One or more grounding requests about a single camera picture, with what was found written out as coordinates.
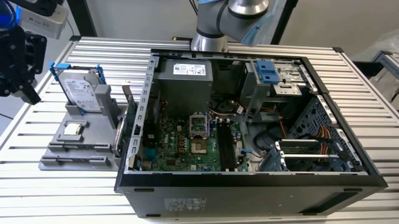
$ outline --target circuit board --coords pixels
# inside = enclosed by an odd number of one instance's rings
[[[209,136],[207,139],[189,138],[189,120],[183,119],[164,119],[161,120],[160,141],[156,148],[156,159],[152,159],[151,167],[144,167],[151,171],[201,171],[219,172],[220,155],[217,144],[216,122],[209,122]],[[245,156],[236,155],[237,143],[243,146],[240,141],[241,133],[239,131],[237,123],[231,123],[231,135],[233,142],[236,171],[247,171]]]

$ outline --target cable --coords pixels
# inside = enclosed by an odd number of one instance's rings
[[[287,138],[287,134],[285,134],[285,130],[284,130],[284,126],[283,126],[283,122],[281,122],[281,115],[279,117],[279,123],[280,123],[280,128],[281,128],[281,133],[283,133],[283,138]]]
[[[272,141],[279,141],[281,138],[275,136],[273,134],[269,133],[269,129],[272,129],[273,127],[279,126],[277,122],[269,123],[265,127],[265,130],[261,130],[253,137],[252,139],[252,145],[261,151],[269,151],[271,148],[269,147],[263,147],[257,145],[257,138],[267,134],[267,136],[272,139]]]
[[[73,29],[72,29],[72,26],[71,26],[71,23],[69,23],[69,20],[68,20],[68,19],[66,19],[66,23],[68,23],[68,25],[69,25],[69,27],[71,27],[72,35],[75,35],[75,32],[73,32]]]
[[[195,7],[195,10],[199,12],[199,8],[197,8],[197,5],[195,4],[195,0],[192,0],[192,4],[193,4],[193,7]]]
[[[193,3],[191,0],[188,0],[188,1],[189,1],[189,4],[191,4],[191,7],[192,7],[192,10],[193,10],[193,12],[195,12],[195,15],[197,16],[197,15],[199,15],[199,13],[197,13],[197,10],[196,10],[195,3]]]
[[[213,114],[219,115],[219,116],[227,116],[227,115],[235,115],[235,114],[236,114],[236,113],[232,113],[233,110],[232,110],[232,111],[228,111],[228,112],[216,112],[215,110],[216,110],[215,108],[211,108],[211,107],[209,107],[209,111],[211,111]]]
[[[249,153],[252,154],[256,158],[263,158],[261,156],[256,155],[255,153]]]
[[[8,118],[8,119],[10,119],[10,120],[13,120],[13,118],[12,118],[12,117],[9,117],[9,116],[4,115],[2,113],[0,113],[0,116],[2,116],[2,117],[5,117],[5,118]]]

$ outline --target white label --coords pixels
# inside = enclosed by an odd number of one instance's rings
[[[237,114],[241,114],[243,110],[244,110],[244,108],[241,106],[239,106],[239,108],[237,108]]]
[[[85,111],[99,111],[100,106],[89,82],[81,79],[65,79],[65,84],[76,106]]]
[[[207,198],[164,198],[167,211],[204,211]]]
[[[175,64],[173,75],[204,76],[205,65],[203,64]]]

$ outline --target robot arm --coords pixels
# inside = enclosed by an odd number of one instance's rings
[[[57,27],[58,23],[50,21],[53,18],[60,19],[60,14],[65,19],[66,13],[54,13],[61,0],[10,1],[25,9],[17,7],[14,10],[6,0],[0,0],[0,96],[6,97],[10,94],[34,105],[40,102],[33,89],[37,84],[34,75],[42,71],[46,38],[25,32],[18,24],[34,24],[28,26],[30,30],[56,38],[60,32],[53,32],[50,28]],[[21,16],[22,10],[29,13]]]
[[[199,0],[197,34],[191,50],[224,52],[225,36],[252,47],[257,45],[273,20],[277,4],[268,0]]]

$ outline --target metal frame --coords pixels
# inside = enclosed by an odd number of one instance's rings
[[[79,42],[68,43],[56,62],[80,66],[95,66],[100,62],[104,65],[107,83],[112,86],[112,97],[124,104],[121,84],[127,82],[131,84],[133,97],[136,101],[139,100],[151,48],[188,50],[189,43],[83,37]],[[399,222],[397,113],[380,103],[383,97],[349,60],[332,48],[269,45],[248,48],[229,43],[229,52],[308,58],[325,83],[333,103],[384,176],[388,188],[327,217],[179,218],[179,220],[165,219],[164,222],[396,224]],[[341,84],[343,80],[351,81],[352,84]],[[2,218],[1,221],[14,223],[30,222],[34,219],[41,222],[56,222],[61,219],[76,224],[93,220],[105,224],[117,218],[121,222],[143,222],[125,198],[113,193],[116,172],[37,171],[37,161],[65,114],[62,107],[66,99],[61,96],[58,85],[52,81],[53,78],[48,73],[36,88],[42,102],[37,106],[24,104],[0,137],[2,187],[0,196],[5,196],[0,197],[2,202],[0,214],[6,211],[6,216],[13,217]]]
[[[87,0],[66,0],[81,36],[97,36]]]

